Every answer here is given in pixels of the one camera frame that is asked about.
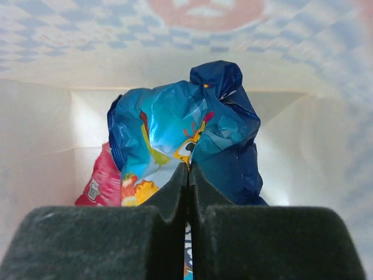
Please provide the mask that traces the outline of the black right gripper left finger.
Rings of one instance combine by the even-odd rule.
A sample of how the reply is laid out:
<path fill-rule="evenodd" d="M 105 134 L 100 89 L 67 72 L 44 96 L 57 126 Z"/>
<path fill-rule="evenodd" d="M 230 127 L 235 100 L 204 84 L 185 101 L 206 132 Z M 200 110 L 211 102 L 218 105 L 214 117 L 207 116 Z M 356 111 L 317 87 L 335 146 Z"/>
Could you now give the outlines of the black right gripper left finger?
<path fill-rule="evenodd" d="M 182 279 L 188 169 L 140 206 L 45 206 L 28 213 L 2 279 Z"/>

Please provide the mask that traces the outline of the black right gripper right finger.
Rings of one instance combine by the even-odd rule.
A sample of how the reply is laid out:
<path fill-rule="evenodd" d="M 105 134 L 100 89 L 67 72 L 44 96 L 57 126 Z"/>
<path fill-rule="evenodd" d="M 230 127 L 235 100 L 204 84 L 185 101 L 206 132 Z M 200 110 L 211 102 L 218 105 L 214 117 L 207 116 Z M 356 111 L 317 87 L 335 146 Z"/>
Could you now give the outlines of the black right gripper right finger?
<path fill-rule="evenodd" d="M 365 279 L 349 231 L 329 208 L 242 206 L 189 172 L 195 279 Z"/>

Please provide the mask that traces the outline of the blue colourful snack bag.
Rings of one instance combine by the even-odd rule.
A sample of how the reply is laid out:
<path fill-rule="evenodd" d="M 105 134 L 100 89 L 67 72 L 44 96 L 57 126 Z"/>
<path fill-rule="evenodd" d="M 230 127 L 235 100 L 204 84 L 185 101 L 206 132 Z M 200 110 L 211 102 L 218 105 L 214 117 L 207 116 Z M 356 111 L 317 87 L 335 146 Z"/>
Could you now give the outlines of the blue colourful snack bag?
<path fill-rule="evenodd" d="M 124 279 L 255 279 L 249 207 L 265 204 L 261 125 L 233 62 L 120 95 L 107 114 L 121 174 Z"/>

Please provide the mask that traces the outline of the blue checkered paper bag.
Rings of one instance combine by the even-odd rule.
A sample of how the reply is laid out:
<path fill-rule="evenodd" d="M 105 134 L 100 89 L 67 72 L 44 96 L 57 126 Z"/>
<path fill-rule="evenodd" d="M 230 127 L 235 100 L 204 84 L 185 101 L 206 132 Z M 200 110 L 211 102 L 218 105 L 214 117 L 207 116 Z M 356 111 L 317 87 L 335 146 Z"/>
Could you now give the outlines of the blue checkered paper bag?
<path fill-rule="evenodd" d="M 1 251 L 75 202 L 118 95 L 217 60 L 261 119 L 262 197 L 334 209 L 371 278 L 371 1 L 2 1 Z"/>

